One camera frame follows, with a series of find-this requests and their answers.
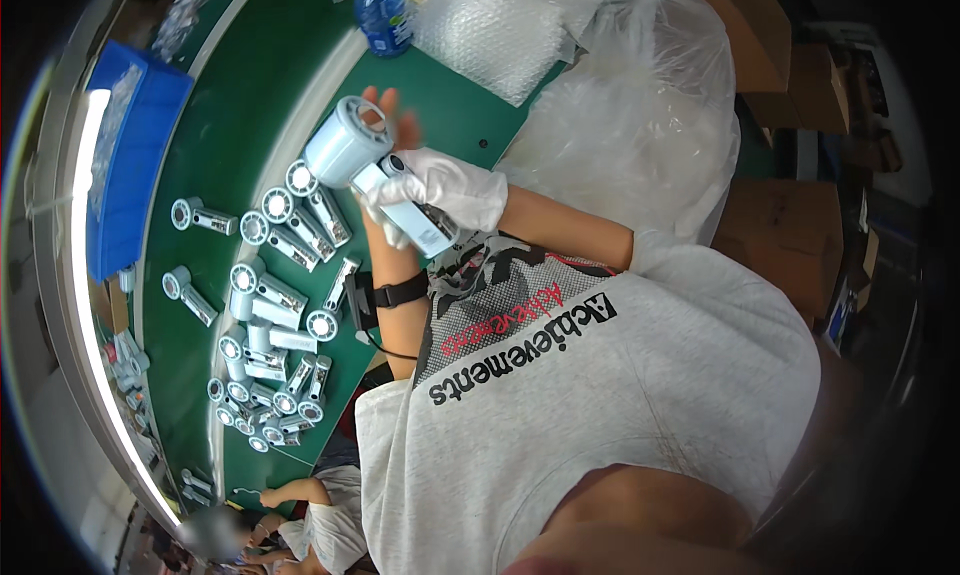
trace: graphic print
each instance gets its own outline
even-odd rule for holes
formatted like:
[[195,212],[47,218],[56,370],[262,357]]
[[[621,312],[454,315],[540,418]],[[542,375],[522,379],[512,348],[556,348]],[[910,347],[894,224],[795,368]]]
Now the graphic print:
[[561,317],[570,311],[565,307],[568,299],[617,274],[600,263],[561,256],[506,236],[486,238],[459,261],[434,269],[414,389],[439,370],[516,335],[540,317]]

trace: fluorescent light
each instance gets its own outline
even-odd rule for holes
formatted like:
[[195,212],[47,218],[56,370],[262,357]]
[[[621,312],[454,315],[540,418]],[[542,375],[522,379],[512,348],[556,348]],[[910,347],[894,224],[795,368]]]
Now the fluorescent light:
[[107,108],[107,102],[110,101],[110,98],[111,90],[109,89],[96,89],[85,94],[84,100],[87,104],[87,110],[83,122],[83,131],[79,137],[77,167],[73,179],[73,200],[70,205],[70,246],[80,338],[90,361],[90,366],[93,368],[93,379],[96,382],[97,390],[100,392],[106,415],[120,438],[120,444],[136,466],[147,491],[156,499],[157,504],[167,514],[167,517],[174,522],[174,525],[179,525],[180,519],[167,504],[160,488],[154,483],[154,478],[147,469],[147,465],[140,460],[134,441],[127,431],[119,409],[117,409],[114,392],[108,383],[107,372],[104,369],[103,359],[100,357],[100,347],[97,345],[97,336],[93,325],[93,313],[90,310],[90,288],[87,284],[87,194],[90,191],[90,185],[93,183],[93,173],[90,171],[93,165],[93,150],[97,145],[100,123],[104,118],[104,110]]

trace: plastic water bottle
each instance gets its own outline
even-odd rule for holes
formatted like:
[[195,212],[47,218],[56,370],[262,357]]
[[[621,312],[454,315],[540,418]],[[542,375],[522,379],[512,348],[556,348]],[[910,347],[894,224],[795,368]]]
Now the plastic water bottle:
[[397,57],[410,47],[412,31],[403,0],[353,0],[353,13],[378,57]]

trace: cable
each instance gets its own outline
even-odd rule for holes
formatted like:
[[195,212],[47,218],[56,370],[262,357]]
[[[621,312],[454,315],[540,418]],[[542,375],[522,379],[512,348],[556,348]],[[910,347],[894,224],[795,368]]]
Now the cable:
[[374,336],[370,334],[370,331],[364,330],[364,333],[366,333],[366,339],[369,340],[369,342],[373,344],[373,347],[376,348],[381,353],[389,354],[390,356],[395,356],[396,358],[405,358],[407,360],[417,360],[416,356],[407,356],[406,354],[398,354],[396,352],[390,352],[390,350],[383,349],[383,346],[377,343],[377,340],[375,340]]

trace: white glove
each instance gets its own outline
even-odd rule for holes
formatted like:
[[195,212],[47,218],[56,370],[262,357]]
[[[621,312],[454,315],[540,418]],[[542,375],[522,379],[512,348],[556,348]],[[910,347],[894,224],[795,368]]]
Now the white glove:
[[370,190],[365,198],[369,209],[409,200],[442,210],[467,230],[497,229],[507,206],[506,174],[481,169],[435,149],[402,149],[396,155],[413,173],[395,176]]

